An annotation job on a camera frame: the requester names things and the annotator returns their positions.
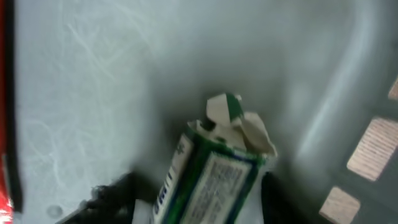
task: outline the green stripe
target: green stripe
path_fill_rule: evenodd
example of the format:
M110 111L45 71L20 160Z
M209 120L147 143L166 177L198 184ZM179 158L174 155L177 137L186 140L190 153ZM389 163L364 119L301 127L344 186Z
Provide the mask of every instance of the green stripe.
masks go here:
M243 116L241 104L236 97L230 93L226 93L226 102L228 104L229 120L233 121L236 118Z

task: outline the blurry background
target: blurry background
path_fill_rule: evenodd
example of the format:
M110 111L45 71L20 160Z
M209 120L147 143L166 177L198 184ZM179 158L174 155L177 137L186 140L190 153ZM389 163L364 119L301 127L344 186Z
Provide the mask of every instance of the blurry background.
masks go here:
M398 223L394 148L376 181L346 167L374 116L398 118L396 21L395 0L16 1L16 223L54 223L132 167L160 187L185 123L224 91L264 119L309 219L327 223L338 187L353 209L329 220ZM239 222L262 223L259 192Z

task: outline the scratch marks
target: scratch marks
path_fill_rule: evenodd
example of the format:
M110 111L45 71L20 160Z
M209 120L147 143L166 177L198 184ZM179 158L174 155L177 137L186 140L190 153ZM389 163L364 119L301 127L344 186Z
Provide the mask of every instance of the scratch marks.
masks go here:
M86 42L80 37L78 32L73 28L71 24L67 25L71 33L73 34L73 37L75 40L87 51L87 53L90 55L91 59L95 63L95 65L110 79L115 81L114 75L112 75L106 68L104 68L101 64L101 62L98 60L97 56L93 53L93 51L90 49L90 47L86 44Z

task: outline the green packaging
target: green packaging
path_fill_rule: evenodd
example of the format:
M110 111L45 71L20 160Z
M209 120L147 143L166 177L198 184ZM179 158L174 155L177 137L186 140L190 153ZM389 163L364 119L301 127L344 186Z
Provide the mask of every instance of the green packaging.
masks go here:
M154 223L234 223L259 169L277 152L240 96L207 101L206 121L189 122L153 208Z

